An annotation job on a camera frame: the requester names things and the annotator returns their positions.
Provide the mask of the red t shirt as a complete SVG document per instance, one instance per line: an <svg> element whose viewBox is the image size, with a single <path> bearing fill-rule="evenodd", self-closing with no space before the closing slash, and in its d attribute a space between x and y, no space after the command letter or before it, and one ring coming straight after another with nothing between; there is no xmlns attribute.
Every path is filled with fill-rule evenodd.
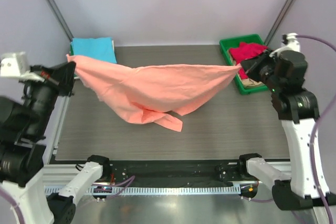
<svg viewBox="0 0 336 224"><path fill-rule="evenodd" d="M257 43L240 42L237 48L229 48L226 52L233 63L239 65L242 61L254 58L264 52L267 46Z"/></svg>

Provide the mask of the green plastic tray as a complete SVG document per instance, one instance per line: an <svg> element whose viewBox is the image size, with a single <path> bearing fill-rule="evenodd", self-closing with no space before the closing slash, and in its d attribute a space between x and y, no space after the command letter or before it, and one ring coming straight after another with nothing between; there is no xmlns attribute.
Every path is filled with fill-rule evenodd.
<svg viewBox="0 0 336 224"><path fill-rule="evenodd" d="M231 60L228 56L228 53L226 51L229 48L237 48L239 46L240 42L246 42L246 43L253 43L254 42L254 43L257 43L257 44L264 45L262 39L257 34L245 35L245 36L239 36L239 37L233 37L233 38L227 38L227 39L220 40L219 45L220 45L221 53L222 53L223 58L225 59L227 65L235 66L235 65L232 64L232 62L231 62ZM240 77L242 79L247 79L248 78L243 69L240 69L238 74L240 74ZM242 83L238 80L237 75L234 77L234 82L235 82L240 94L248 95L248 94L263 92L263 91L267 90L267 87L265 85L263 85L261 87L252 88L252 89L246 89L246 88L243 87Z"/></svg>

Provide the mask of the salmon pink t shirt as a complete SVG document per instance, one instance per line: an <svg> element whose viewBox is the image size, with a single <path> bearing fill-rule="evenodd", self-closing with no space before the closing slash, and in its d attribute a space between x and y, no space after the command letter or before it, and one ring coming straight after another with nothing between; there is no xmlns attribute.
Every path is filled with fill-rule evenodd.
<svg viewBox="0 0 336 224"><path fill-rule="evenodd" d="M81 55L67 55L75 73L120 118L132 124L156 123L180 132L170 115L190 114L226 88L241 65L160 65L131 68Z"/></svg>

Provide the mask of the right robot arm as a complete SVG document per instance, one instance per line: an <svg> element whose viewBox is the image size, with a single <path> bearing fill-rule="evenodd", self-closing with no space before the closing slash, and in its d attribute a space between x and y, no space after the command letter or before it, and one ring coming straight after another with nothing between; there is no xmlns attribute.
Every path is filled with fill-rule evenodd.
<svg viewBox="0 0 336 224"><path fill-rule="evenodd" d="M240 64L250 79L262 82L271 92L272 106L287 138L291 174L274 168L258 154L246 154L239 158L238 176L244 180L254 176L263 182L280 210L334 206L335 194L324 178L314 129L320 119L317 98L303 88L308 68L305 56L293 50L265 50Z"/></svg>

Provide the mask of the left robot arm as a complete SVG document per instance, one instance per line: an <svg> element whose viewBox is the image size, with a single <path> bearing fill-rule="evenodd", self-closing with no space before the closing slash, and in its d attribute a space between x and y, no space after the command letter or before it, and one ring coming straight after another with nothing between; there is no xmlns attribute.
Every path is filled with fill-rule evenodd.
<svg viewBox="0 0 336 224"><path fill-rule="evenodd" d="M60 191L46 196L40 141L59 97L72 95L74 62L51 68L41 65L14 70L1 65L3 77L24 85L23 103L1 97L1 197L12 207L17 223L71 223L85 192L111 177L107 157L90 156L82 170Z"/></svg>

